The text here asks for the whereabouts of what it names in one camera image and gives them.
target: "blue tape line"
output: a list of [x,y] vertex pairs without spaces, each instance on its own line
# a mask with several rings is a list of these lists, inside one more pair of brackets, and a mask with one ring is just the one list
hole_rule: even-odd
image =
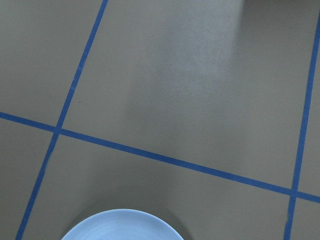
[[73,81],[72,81],[71,87],[70,87],[69,92],[68,92],[68,94],[66,96],[66,99],[65,99],[61,114],[60,114],[58,122],[56,124],[57,128],[59,128],[59,129],[61,129],[62,125],[64,124],[64,121],[65,121],[65,118],[66,118],[66,115],[67,115],[71,100],[72,100],[72,98],[74,96],[76,87],[78,85],[78,82],[79,82],[79,79],[80,79],[80,76],[81,76],[81,73],[82,73],[82,70],[83,70],[83,68],[85,66],[85,63],[86,63],[88,54],[90,52],[92,43],[94,42],[94,39],[95,39],[97,30],[98,30],[99,24],[101,22],[102,16],[103,16],[103,14],[105,12],[105,9],[106,9],[106,6],[107,6],[107,3],[108,3],[108,0],[103,0],[102,1],[100,9],[99,9],[99,12],[98,12],[98,14],[96,16],[96,19],[95,19],[94,25],[92,27],[89,39],[88,39],[88,41],[87,41],[87,43],[85,45],[83,54],[81,56],[79,65],[78,65],[78,67],[76,69],[76,72],[75,72],[75,75],[74,75],[74,78],[73,78]]
[[301,192],[301,191],[298,191],[296,196],[297,198],[320,204],[320,196],[312,195],[312,194]]
[[0,118],[6,119],[6,120],[9,120],[9,121],[12,121],[12,122],[16,122],[16,123],[19,123],[19,124],[27,125],[27,126],[30,126],[30,127],[34,127],[34,128],[37,128],[37,129],[46,130],[46,131],[49,131],[49,132],[53,132],[55,130],[54,126],[51,126],[51,125],[48,125],[48,124],[44,124],[44,123],[41,123],[41,122],[38,122],[38,121],[32,121],[32,120],[29,120],[29,119],[26,119],[26,118],[23,118],[23,117],[19,117],[19,116],[14,116],[14,115],[11,115],[11,114],[8,114],[8,113],[4,113],[4,112],[1,112],[1,111],[0,111]]
[[206,166],[201,166],[201,165],[198,165],[195,163],[175,159],[172,157],[160,155],[160,154],[153,153],[150,151],[141,150],[141,149],[138,149],[135,147],[127,146],[127,145],[122,145],[122,144],[115,143],[112,141],[103,140],[103,139],[100,139],[97,137],[88,136],[88,135],[81,134],[78,132],[74,132],[74,131],[70,131],[70,130],[66,130],[66,129],[61,129],[60,134],[67,136],[67,137],[74,138],[74,139],[79,139],[79,140],[83,140],[83,141],[86,141],[89,143],[93,143],[93,144],[105,146],[108,148],[120,150],[120,151],[123,151],[126,153],[138,155],[141,157],[146,157],[149,159],[153,159],[153,160],[157,160],[160,162],[176,165],[176,166],[183,167],[183,168],[190,169],[190,170],[194,170],[197,172],[213,175],[213,176],[220,177],[223,179],[228,179],[228,180],[232,180],[232,181],[235,181],[238,183],[243,183],[246,185],[258,187],[261,189],[266,189],[266,190],[270,190],[270,191],[285,194],[285,195],[290,195],[290,192],[291,192],[290,189],[282,187],[282,186],[277,186],[277,185],[273,185],[273,184],[266,183],[263,181],[254,180],[254,179],[251,179],[248,177],[235,175],[235,174],[228,173],[225,171],[213,169],[213,168],[206,167]]
[[[20,123],[20,124],[23,124],[23,125],[26,125],[26,126],[30,126],[30,127],[46,130],[46,131],[49,131],[49,132],[54,132],[54,130],[55,130],[54,126],[47,125],[47,124],[44,124],[44,123],[41,123],[41,122],[37,122],[37,121],[33,121],[33,120],[29,120],[27,118],[11,115],[11,114],[4,113],[4,112],[0,112],[0,118],[6,119],[6,120],[9,120],[9,121],[12,121],[12,122]],[[127,152],[127,153],[133,153],[136,150],[137,150],[136,151],[137,153],[139,153],[140,151],[143,151],[143,150],[140,150],[140,149],[137,149],[137,148],[134,148],[134,147],[125,146],[125,145],[122,145],[122,144],[119,144],[119,143],[114,143],[114,142],[111,142],[111,141],[103,140],[103,139],[100,139],[100,138],[96,138],[96,137],[93,137],[93,136],[77,133],[77,132],[66,130],[66,129],[61,129],[60,132],[61,132],[60,133],[61,135],[64,135],[66,137],[71,137],[71,138],[74,138],[74,139],[78,139],[78,140],[82,140],[82,141],[85,141],[85,142],[101,145],[101,146],[104,146],[104,147],[113,148],[113,149],[120,150],[120,151]],[[143,152],[145,152],[145,154],[143,154],[143,155],[142,154],[136,154],[136,155],[143,156],[143,157],[146,157],[146,158],[150,158],[148,153],[152,154],[152,152],[148,152],[148,151],[143,151]],[[159,155],[159,154],[156,154],[156,153],[153,153],[153,154],[157,155],[157,156],[162,156],[162,158],[167,159],[167,161],[163,161],[163,162],[166,162],[166,163],[168,163],[170,159],[174,159],[174,158],[163,156],[163,155]],[[218,171],[218,170],[215,170],[213,168],[208,168],[208,167],[204,167],[204,166],[193,164],[193,163],[191,163],[191,165],[196,165],[196,166],[199,166],[200,168],[206,168],[206,169],[210,169],[210,170],[213,170],[213,171]],[[219,171],[219,172],[227,174],[227,176],[228,176],[228,174],[233,175],[233,174],[228,173],[228,172],[223,172],[223,171]],[[268,189],[270,191],[274,191],[274,192],[285,194],[285,195],[290,195],[290,192],[291,192],[291,190],[288,189],[288,188],[281,188],[280,186],[268,184],[268,183],[265,183],[265,182],[256,181],[256,180],[250,179],[250,178],[245,178],[245,179],[247,179],[247,182],[258,182],[258,183],[261,183],[259,186],[262,189]],[[246,182],[238,181],[236,178],[232,179],[232,180],[235,181],[235,182],[247,184]],[[277,190],[276,191],[273,190],[274,186],[278,187],[277,188],[278,191]],[[308,193],[305,193],[305,192],[298,191],[297,198],[308,200],[308,201],[320,204],[320,196],[308,194]]]
[[309,67],[309,73],[308,73],[308,80],[307,80],[306,90],[305,90],[305,100],[304,100],[301,128],[300,128],[300,134],[299,134],[299,142],[298,142],[298,148],[297,148],[296,160],[295,160],[295,166],[294,166],[294,172],[293,172],[291,195],[290,195],[290,200],[288,205],[288,219],[285,224],[285,230],[284,230],[284,236],[283,236],[284,240],[290,240],[292,223],[293,223],[294,214],[295,214],[296,199],[298,195],[300,173],[301,173],[301,167],[302,167],[302,161],[303,161],[303,155],[304,155],[304,149],[305,149],[308,120],[309,120],[312,89],[313,89],[315,70],[316,70],[316,64],[317,64],[319,40],[320,40],[320,13],[319,13],[318,22],[316,25],[316,31],[314,36],[310,67]]
[[68,94],[67,94],[67,97],[65,99],[65,102],[64,102],[63,108],[61,110],[59,119],[57,121],[56,127],[53,130],[53,135],[52,135],[49,147],[48,147],[48,149],[46,151],[44,160],[43,160],[42,165],[41,165],[41,169],[40,169],[40,171],[38,173],[37,179],[36,179],[35,184],[33,186],[33,190],[32,190],[31,196],[29,198],[27,207],[26,207],[26,209],[24,211],[24,215],[23,215],[23,218],[21,220],[20,227],[19,227],[19,229],[17,231],[17,234],[16,234],[16,237],[15,237],[16,240],[21,240],[22,237],[23,237],[23,234],[25,232],[26,226],[27,226],[29,218],[30,218],[30,214],[32,212],[33,206],[35,204],[37,195],[38,195],[39,190],[40,190],[40,186],[41,186],[42,181],[43,181],[44,176],[45,176],[45,172],[46,172],[46,168],[47,168],[50,156],[51,156],[52,152],[55,149],[55,146],[56,146],[56,143],[57,143],[57,140],[58,140],[58,137],[59,137],[59,132],[61,130],[62,125],[64,124],[64,120],[66,118],[66,115],[67,115],[71,100],[72,100],[73,95],[75,93],[77,84],[79,82],[79,78],[80,78],[82,70],[84,68],[86,59],[88,57],[89,51],[90,51],[91,46],[92,46],[92,43],[93,43],[93,41],[95,39],[99,24],[101,22],[102,16],[103,16],[103,14],[105,12],[105,9],[106,9],[106,6],[107,6],[107,3],[108,3],[108,0],[103,0],[102,1],[100,9],[99,9],[99,12],[98,12],[98,14],[96,16],[96,19],[95,19],[94,25],[92,27],[89,39],[88,39],[88,41],[87,41],[87,43],[85,45],[83,54],[81,56],[80,62],[78,64],[77,70],[75,72],[73,81],[71,83],[70,89],[69,89]]
[[45,172],[46,172],[46,168],[47,168],[47,165],[48,165],[48,162],[49,162],[49,158],[50,158],[52,152],[55,149],[55,146],[56,146],[56,143],[57,143],[57,140],[58,140],[58,136],[59,136],[58,133],[54,133],[52,138],[51,138],[48,150],[46,151],[44,160],[42,162],[42,165],[41,165],[41,168],[40,168],[40,171],[39,171],[39,174],[38,174],[38,176],[36,178],[36,181],[35,181],[35,184],[33,186],[33,190],[31,192],[31,196],[30,196],[28,204],[27,204],[27,206],[25,208],[25,211],[24,211],[24,214],[23,214],[23,217],[22,217],[22,220],[21,220],[20,227],[18,229],[18,232],[16,233],[16,236],[15,236],[16,240],[21,240],[23,235],[24,235],[26,226],[27,226],[28,221],[29,221],[29,217],[30,217],[31,211],[32,211],[32,209],[34,207],[34,204],[35,204],[35,201],[36,201],[36,198],[37,198],[41,183],[42,183],[42,181],[44,179],[44,176],[45,176]]

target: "gray floor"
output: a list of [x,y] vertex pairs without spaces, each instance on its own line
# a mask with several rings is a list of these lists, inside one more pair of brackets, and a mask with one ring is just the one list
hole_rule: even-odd
[[[0,3],[0,112],[56,126],[101,1]],[[320,1],[110,0],[63,129],[291,188]],[[299,191],[320,196],[316,69]],[[15,239],[52,132],[0,119],[0,238]],[[280,240],[290,196],[58,137],[23,240],[109,209],[185,240]],[[291,239],[318,239],[297,199]]]

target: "white plate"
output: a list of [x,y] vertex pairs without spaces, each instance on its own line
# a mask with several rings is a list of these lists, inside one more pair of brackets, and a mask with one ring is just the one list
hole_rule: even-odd
[[183,240],[165,221],[133,209],[114,209],[88,217],[62,240]]

